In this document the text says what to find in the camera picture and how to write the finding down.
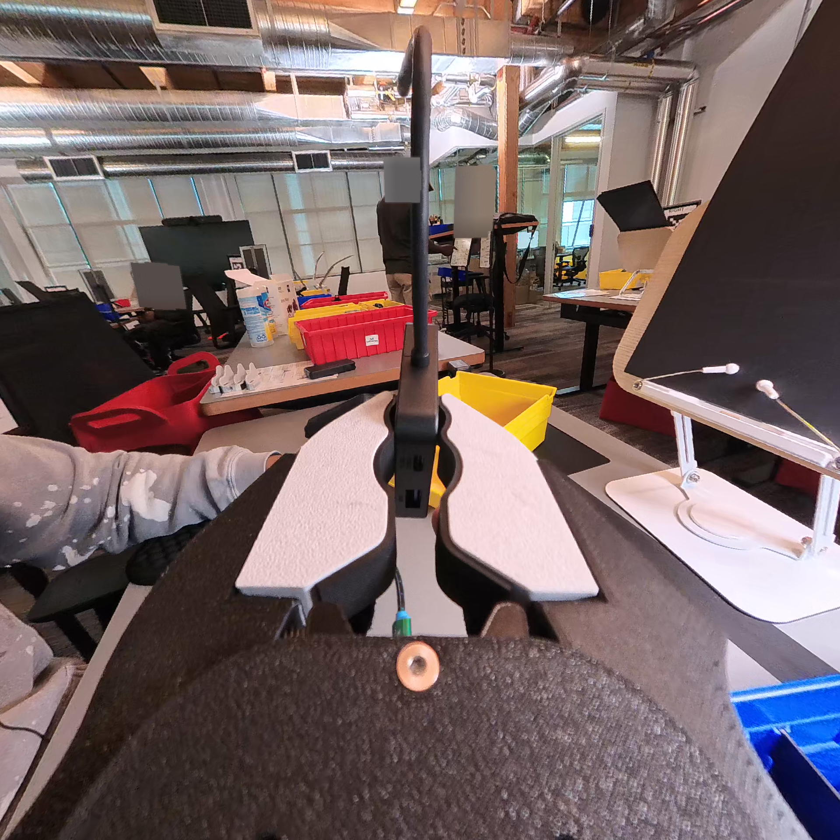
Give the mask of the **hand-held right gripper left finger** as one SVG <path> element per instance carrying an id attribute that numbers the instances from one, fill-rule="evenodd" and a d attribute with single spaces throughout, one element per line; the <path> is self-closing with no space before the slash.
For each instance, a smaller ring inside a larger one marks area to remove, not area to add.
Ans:
<path id="1" fill-rule="evenodd" d="M 235 582 L 243 595 L 325 602 L 347 617 L 375 603 L 396 568 L 389 481 L 392 394 L 332 420 L 304 444 Z"/>

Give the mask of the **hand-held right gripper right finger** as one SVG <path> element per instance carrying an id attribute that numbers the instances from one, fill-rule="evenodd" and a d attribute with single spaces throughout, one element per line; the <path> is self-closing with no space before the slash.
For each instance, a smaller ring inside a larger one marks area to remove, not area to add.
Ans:
<path id="1" fill-rule="evenodd" d="M 539 460 L 456 396 L 440 398 L 435 570 L 466 614 L 495 604 L 575 602 L 599 586 Z"/>

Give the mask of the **yellow divided storage bin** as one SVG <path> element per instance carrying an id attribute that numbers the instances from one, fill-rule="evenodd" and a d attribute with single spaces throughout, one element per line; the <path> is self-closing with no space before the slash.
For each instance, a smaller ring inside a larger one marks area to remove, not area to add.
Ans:
<path id="1" fill-rule="evenodd" d="M 495 425 L 503 428 L 527 450 L 533 452 L 546 436 L 550 409 L 556 388 L 524 381 L 509 380 L 493 374 L 459 372 L 445 376 L 437 382 L 438 396 L 450 395 L 481 414 Z M 444 458 L 443 478 L 455 477 L 454 455 L 448 449 L 441 456 L 438 445 L 434 452 L 434 463 L 428 493 L 420 498 L 410 493 L 409 501 L 425 501 L 432 509 L 439 507 L 448 483 L 442 480 L 440 459 Z M 407 508 L 397 498 L 396 477 L 392 476 L 389 486 L 394 490 L 396 516 L 398 518 L 419 518 L 421 508 Z"/>

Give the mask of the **blue storage bin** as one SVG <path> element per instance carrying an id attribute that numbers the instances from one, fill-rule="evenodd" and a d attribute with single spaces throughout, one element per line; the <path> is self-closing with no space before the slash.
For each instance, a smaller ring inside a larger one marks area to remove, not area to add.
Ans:
<path id="1" fill-rule="evenodd" d="M 731 693 L 742 728 L 814 839 L 839 838 L 839 676 Z"/>

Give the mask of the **person's left forearm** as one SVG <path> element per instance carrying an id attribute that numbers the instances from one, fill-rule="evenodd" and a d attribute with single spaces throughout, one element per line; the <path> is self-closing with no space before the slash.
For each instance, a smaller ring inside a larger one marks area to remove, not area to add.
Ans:
<path id="1" fill-rule="evenodd" d="M 93 454 L 2 436 L 1 564 L 64 571 L 215 519 L 278 461 L 230 446 L 193 456 Z"/>

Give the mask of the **white paper sheet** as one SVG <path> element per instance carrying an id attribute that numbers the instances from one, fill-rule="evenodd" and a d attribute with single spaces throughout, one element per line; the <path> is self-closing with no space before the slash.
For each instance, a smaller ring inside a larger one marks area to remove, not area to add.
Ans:
<path id="1" fill-rule="evenodd" d="M 282 390 L 309 383 L 307 369 L 309 360 L 303 362 L 255 367 L 251 364 L 246 372 L 246 384 L 252 392 Z"/>

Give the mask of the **white metal stand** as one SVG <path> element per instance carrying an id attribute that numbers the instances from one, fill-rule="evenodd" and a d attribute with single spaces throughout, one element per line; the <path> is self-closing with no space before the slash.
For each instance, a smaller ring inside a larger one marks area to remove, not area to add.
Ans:
<path id="1" fill-rule="evenodd" d="M 672 416 L 679 468 L 614 480 L 607 496 L 741 613 L 783 624 L 837 610 L 838 478 L 821 475 L 805 528 L 701 469 L 690 418 Z"/>

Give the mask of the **wooden table with bins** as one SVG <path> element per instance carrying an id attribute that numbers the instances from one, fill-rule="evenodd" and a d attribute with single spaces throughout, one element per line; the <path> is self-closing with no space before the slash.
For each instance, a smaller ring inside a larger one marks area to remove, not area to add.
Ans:
<path id="1" fill-rule="evenodd" d="M 450 361 L 463 361 L 468 365 L 483 364 L 486 353 L 482 347 L 454 338 L 431 327 L 429 332 L 437 335 L 437 369 L 448 371 Z M 251 363 L 258 368 L 279 364 L 309 363 L 306 354 L 297 350 L 288 341 L 275 343 L 262 349 L 253 349 L 249 343 L 240 344 L 227 362 L 232 369 L 238 364 L 248 367 Z M 299 383 L 273 388 L 262 392 L 243 391 L 239 394 L 205 394 L 201 409 L 206 416 L 228 414 L 248 408 L 282 406 L 300 408 L 335 402 L 357 392 L 376 393 L 392 390 L 393 382 L 400 376 L 402 352 L 382 353 L 355 362 L 355 369 L 332 379 L 311 381 L 304 377 Z"/>

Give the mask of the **row of white dropper bottles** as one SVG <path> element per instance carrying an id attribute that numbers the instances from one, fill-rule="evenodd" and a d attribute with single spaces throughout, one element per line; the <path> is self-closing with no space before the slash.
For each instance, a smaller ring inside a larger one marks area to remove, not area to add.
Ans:
<path id="1" fill-rule="evenodd" d="M 230 364 L 219 365 L 208 383 L 206 393 L 210 396 L 230 396 L 243 392 L 264 391 L 269 385 L 269 375 L 254 363 L 235 367 Z"/>

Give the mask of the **red storage box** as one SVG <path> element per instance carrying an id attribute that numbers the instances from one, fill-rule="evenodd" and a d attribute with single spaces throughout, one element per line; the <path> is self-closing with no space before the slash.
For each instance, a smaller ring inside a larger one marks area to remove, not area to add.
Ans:
<path id="1" fill-rule="evenodd" d="M 611 376 L 603 393 L 599 410 L 603 421 L 624 424 L 646 432 L 676 437 L 672 412 L 636 394 L 625 391 Z"/>

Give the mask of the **red ribbed bin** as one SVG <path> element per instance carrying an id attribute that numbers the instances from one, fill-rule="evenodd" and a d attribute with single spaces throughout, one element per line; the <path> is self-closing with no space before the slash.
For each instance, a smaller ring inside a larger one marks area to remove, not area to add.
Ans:
<path id="1" fill-rule="evenodd" d="M 301 322 L 299 332 L 309 360 L 328 364 L 402 351 L 411 322 L 413 310 L 402 304 L 310 318 Z"/>

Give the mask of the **wipes canister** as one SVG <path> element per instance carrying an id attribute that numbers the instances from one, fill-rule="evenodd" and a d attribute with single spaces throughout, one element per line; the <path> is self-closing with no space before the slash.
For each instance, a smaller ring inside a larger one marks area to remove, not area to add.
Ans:
<path id="1" fill-rule="evenodd" d="M 236 296 L 250 346 L 258 349 L 272 345 L 274 330 L 267 287 L 237 288 Z"/>

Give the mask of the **red tote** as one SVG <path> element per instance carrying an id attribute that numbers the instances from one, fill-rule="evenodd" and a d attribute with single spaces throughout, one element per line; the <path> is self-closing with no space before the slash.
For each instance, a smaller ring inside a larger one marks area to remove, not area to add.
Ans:
<path id="1" fill-rule="evenodd" d="M 208 430 L 260 419 L 258 408 L 205 415 L 201 400 L 217 357 L 201 351 L 173 362 L 148 380 L 70 419 L 77 445 L 92 453 L 115 450 L 192 454 Z"/>

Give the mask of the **wooden table with black legs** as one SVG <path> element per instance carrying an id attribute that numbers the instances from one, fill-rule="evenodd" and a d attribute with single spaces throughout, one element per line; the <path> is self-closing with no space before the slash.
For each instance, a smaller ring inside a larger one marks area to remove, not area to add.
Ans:
<path id="1" fill-rule="evenodd" d="M 641 300 L 641 293 L 622 295 L 612 290 L 569 290 L 544 294 L 542 300 L 560 306 L 562 319 L 584 324 L 579 383 L 557 391 L 557 396 L 577 396 L 597 391 L 595 366 L 601 327 L 625 329 Z"/>

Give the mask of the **black lectern stand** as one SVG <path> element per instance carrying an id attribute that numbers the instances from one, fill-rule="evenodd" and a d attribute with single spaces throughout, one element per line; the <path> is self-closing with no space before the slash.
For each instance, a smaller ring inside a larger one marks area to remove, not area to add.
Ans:
<path id="1" fill-rule="evenodd" d="M 534 235 L 539 228 L 539 220 L 529 214 L 499 213 L 493 220 L 490 231 L 490 357 L 505 352 L 505 291 L 506 285 L 516 286 L 522 277 L 524 263 L 530 256 Z M 507 238 L 517 237 L 521 232 L 529 233 L 530 237 L 522 257 L 515 268 L 517 275 L 510 277 L 507 263 Z"/>

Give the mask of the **white paper sheets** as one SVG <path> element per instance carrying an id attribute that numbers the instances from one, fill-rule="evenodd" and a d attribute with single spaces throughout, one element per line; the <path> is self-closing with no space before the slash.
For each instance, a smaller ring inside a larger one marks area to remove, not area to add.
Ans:
<path id="1" fill-rule="evenodd" d="M 483 238 L 457 238 L 450 265 L 464 270 L 488 270 L 490 268 L 491 236 Z"/>

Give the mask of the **large black monitor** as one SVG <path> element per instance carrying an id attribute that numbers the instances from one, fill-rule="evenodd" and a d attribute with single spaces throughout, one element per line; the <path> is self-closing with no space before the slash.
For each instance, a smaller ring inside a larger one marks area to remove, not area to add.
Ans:
<path id="1" fill-rule="evenodd" d="M 150 262 L 177 266 L 182 278 L 202 277 L 221 288 L 230 270 L 229 258 L 255 243 L 247 220 L 224 221 L 220 216 L 177 217 L 139 227 Z"/>

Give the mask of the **black folding board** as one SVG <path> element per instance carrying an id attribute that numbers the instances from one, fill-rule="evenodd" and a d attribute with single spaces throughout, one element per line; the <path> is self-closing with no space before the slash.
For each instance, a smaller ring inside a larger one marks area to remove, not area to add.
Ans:
<path id="1" fill-rule="evenodd" d="M 25 436 L 75 445 L 74 415 L 153 377 L 82 292 L 1 308 L 1 396 Z"/>

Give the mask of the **beige cardboard stand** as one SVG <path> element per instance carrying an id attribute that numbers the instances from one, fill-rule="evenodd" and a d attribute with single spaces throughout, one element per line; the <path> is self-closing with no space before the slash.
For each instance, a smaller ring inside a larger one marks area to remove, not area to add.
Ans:
<path id="1" fill-rule="evenodd" d="M 670 226 L 619 232 L 616 241 L 622 270 L 653 271 L 673 232 Z"/>

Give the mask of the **black tilted panel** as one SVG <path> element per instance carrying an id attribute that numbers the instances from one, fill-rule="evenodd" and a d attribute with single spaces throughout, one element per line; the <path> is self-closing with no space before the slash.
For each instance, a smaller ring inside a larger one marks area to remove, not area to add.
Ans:
<path id="1" fill-rule="evenodd" d="M 603 191 L 596 201 L 620 233 L 670 227 L 650 180 Z"/>

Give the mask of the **black board with wooden edge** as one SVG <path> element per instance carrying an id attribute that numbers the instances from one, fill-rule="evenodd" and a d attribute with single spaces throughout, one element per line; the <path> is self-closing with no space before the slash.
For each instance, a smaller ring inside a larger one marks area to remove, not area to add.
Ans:
<path id="1" fill-rule="evenodd" d="M 821 2 L 616 351 L 641 398 L 838 477 L 838 2 Z"/>

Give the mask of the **wooden post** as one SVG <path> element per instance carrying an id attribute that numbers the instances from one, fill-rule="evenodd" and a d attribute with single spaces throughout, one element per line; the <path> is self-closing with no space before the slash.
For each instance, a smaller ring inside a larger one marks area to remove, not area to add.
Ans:
<path id="1" fill-rule="evenodd" d="M 520 68 L 505 65 L 497 73 L 497 129 L 498 129 L 498 211 L 518 211 L 518 118 L 519 118 Z M 512 328 L 516 322 L 516 254 L 517 236 L 503 239 L 506 246 L 505 267 L 502 278 L 502 314 L 500 326 Z"/>

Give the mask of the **slim silver ventilation duct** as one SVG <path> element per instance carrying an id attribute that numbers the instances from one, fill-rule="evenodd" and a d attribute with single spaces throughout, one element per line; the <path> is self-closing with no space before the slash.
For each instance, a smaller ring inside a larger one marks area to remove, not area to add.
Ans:
<path id="1" fill-rule="evenodd" d="M 310 174 L 381 170 L 393 150 L 224 152 L 217 154 L 43 155 L 14 161 L 24 182 L 170 175 Z"/>

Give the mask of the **large silver ventilation duct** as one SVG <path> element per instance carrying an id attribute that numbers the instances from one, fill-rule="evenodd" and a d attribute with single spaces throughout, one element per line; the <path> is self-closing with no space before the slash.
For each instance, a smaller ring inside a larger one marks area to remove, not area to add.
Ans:
<path id="1" fill-rule="evenodd" d="M 528 57 L 507 21 L 248 2 L 245 28 L 164 24 L 152 2 L 2 2 L 2 58 L 245 70 L 397 69 L 414 30 L 436 70 Z"/>

